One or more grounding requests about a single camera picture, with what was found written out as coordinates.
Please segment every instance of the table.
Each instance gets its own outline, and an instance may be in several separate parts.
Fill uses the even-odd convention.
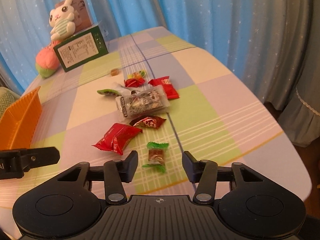
[[[132,183],[124,185],[131,194],[189,194],[181,152],[210,159],[219,165],[242,162],[302,200],[308,197],[311,181],[301,159],[280,126],[263,104],[222,63],[203,49],[176,37],[163,27],[151,28],[106,43],[108,55],[70,72],[62,69],[43,80],[37,77],[26,93],[39,91],[43,112],[32,147],[55,146],[60,150],[56,165],[30,170],[22,179],[0,181],[0,226],[12,235],[19,233],[11,208],[24,192],[81,161],[91,166],[118,159],[113,152],[100,151],[92,144],[118,121],[114,98],[96,91],[112,82],[122,83],[127,74],[145,70],[146,81],[170,76],[180,98],[171,100],[167,121],[159,130],[145,128],[133,139],[121,159],[131,150],[139,153]],[[113,68],[121,73],[111,77]],[[141,168],[148,161],[149,141],[169,142],[166,174]],[[104,198],[102,182],[94,182],[92,192]],[[216,198],[228,192],[227,183],[218,183]]]

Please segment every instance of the brown floor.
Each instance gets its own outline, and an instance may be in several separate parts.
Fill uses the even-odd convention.
[[[271,103],[267,102],[264,105],[277,120],[281,111],[274,109]],[[318,167],[320,160],[320,137],[314,140],[308,147],[295,146],[295,148],[307,168],[312,181],[310,196],[304,202],[307,213],[320,219],[320,189],[317,188],[317,185],[320,184],[320,170]]]

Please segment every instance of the candy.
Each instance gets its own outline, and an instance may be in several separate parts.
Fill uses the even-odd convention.
[[[116,98],[120,121],[132,120],[151,113],[164,113],[170,105],[162,86]]]
[[[124,85],[126,87],[134,87],[137,88],[141,85],[143,85],[146,81],[140,77],[140,78],[129,78],[127,80],[124,81]]]
[[[164,152],[168,148],[169,143],[156,143],[148,142],[147,148],[149,150],[149,162],[148,164],[143,165],[143,168],[155,167],[160,172],[165,172],[165,161],[164,161]]]
[[[110,88],[102,89],[97,91],[100,95],[107,95],[107,96],[128,96],[131,94],[131,90],[121,86],[120,84],[113,82]]]
[[[151,79],[148,82],[152,86],[162,85],[165,93],[167,94],[168,99],[177,99],[179,98],[179,94],[174,89],[173,85],[169,81],[169,76]]]
[[[133,72],[132,74],[128,74],[128,79],[145,77],[145,75],[146,72],[144,70],[140,70],[139,72]]]
[[[118,91],[113,89],[102,89],[102,90],[98,90],[97,93],[100,95],[106,95],[106,96],[117,96],[117,97],[121,96],[121,94]]]
[[[115,123],[105,133],[103,138],[92,146],[102,151],[113,151],[119,155],[123,155],[123,150],[140,132],[142,132],[142,130],[137,127]]]
[[[143,126],[143,127],[150,127],[159,129],[159,127],[164,123],[166,119],[163,119],[159,116],[155,115],[148,115],[136,118],[130,122],[132,126]]]
[[[110,75],[111,76],[116,76],[119,73],[120,73],[119,69],[118,68],[114,68],[114,69],[111,70]]]

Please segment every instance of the red candy wrapper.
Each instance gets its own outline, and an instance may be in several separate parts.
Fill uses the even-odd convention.
[[[115,123],[106,132],[103,138],[92,146],[102,151],[112,151],[118,153],[119,155],[123,155],[123,150],[140,132],[142,132],[142,129],[137,127]]]
[[[162,85],[164,92],[167,94],[168,99],[179,98],[179,94],[177,93],[177,91],[174,89],[173,85],[169,81],[169,76],[151,79],[148,83],[154,87],[157,85]]]
[[[134,119],[130,122],[132,126],[143,126],[149,128],[159,129],[159,127],[164,123],[167,119],[161,118],[155,115],[142,116],[137,119]]]
[[[125,87],[134,87],[137,88],[145,83],[145,80],[140,77],[140,78],[129,78],[124,81]]]

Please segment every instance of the nutrition label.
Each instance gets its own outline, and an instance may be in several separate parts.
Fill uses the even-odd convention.
[[[66,68],[99,53],[91,33],[61,46],[58,52]]]

